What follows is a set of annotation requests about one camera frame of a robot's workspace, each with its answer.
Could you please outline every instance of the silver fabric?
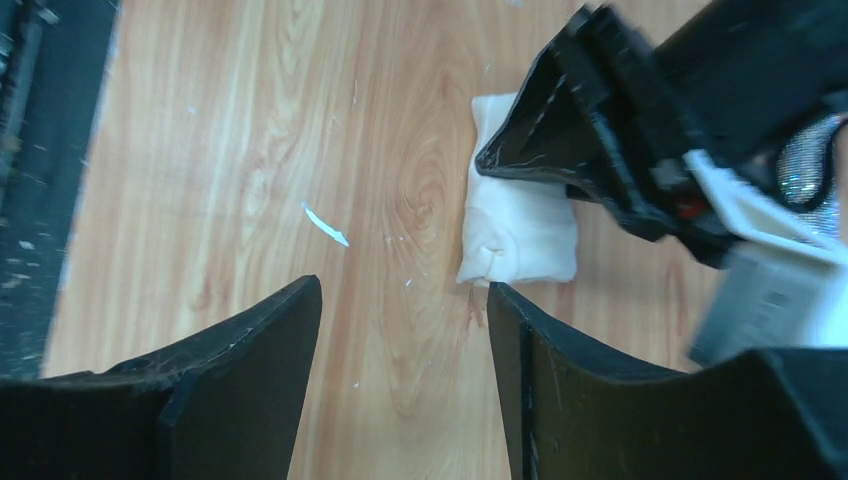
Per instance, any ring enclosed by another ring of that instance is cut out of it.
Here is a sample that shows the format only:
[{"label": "silver fabric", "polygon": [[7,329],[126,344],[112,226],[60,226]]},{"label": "silver fabric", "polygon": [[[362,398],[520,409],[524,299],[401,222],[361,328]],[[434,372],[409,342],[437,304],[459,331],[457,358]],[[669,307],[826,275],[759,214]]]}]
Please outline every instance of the silver fabric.
[{"label": "silver fabric", "polygon": [[[786,198],[792,202],[805,202],[815,195],[824,174],[823,160],[828,143],[839,127],[840,118],[828,117],[796,134],[783,150],[777,163],[778,181]],[[831,238],[839,238],[839,192],[834,178],[834,188],[825,202],[810,213],[798,214],[813,231]]]}]

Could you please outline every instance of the dark floor edge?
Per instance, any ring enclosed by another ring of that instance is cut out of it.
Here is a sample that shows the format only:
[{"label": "dark floor edge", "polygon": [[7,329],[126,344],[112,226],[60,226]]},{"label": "dark floor edge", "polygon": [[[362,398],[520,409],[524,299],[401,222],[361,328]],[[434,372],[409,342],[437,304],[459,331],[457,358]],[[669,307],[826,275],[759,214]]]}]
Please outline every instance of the dark floor edge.
[{"label": "dark floor edge", "polygon": [[118,1],[52,0],[17,170],[0,211],[0,376],[36,378],[47,346]]}]

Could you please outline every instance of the wood grain pattern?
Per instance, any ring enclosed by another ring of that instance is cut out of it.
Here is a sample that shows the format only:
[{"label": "wood grain pattern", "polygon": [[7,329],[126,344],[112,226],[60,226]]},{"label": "wood grain pattern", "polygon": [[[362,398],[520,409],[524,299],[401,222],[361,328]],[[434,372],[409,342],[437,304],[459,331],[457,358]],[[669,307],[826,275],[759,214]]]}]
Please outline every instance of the wood grain pattern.
[{"label": "wood grain pattern", "polygon": [[[316,273],[290,478],[507,478],[485,292],[454,283],[470,102],[517,90],[580,3],[124,0],[46,374],[103,370]],[[660,41],[706,0],[615,3]],[[522,291],[685,368],[715,273],[577,215],[577,280]]]}]

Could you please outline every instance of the white plastic part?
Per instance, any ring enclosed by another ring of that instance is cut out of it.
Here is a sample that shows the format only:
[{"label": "white plastic part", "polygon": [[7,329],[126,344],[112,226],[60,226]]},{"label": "white plastic part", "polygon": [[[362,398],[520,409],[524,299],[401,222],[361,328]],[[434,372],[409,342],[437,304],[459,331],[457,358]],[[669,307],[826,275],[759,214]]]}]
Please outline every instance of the white plastic part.
[{"label": "white plastic part", "polygon": [[848,347],[848,247],[707,152],[684,160],[725,227],[747,240],[730,258],[690,358],[706,366],[753,347]]}]

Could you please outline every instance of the white label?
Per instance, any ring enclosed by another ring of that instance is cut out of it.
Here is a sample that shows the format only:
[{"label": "white label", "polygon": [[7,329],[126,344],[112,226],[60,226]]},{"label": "white label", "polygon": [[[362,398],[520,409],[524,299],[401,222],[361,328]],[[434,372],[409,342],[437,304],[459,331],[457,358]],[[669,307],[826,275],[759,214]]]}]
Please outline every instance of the white label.
[{"label": "white label", "polygon": [[743,245],[728,258],[689,357],[709,366],[751,348],[803,344],[826,290],[826,273],[815,260]]}]

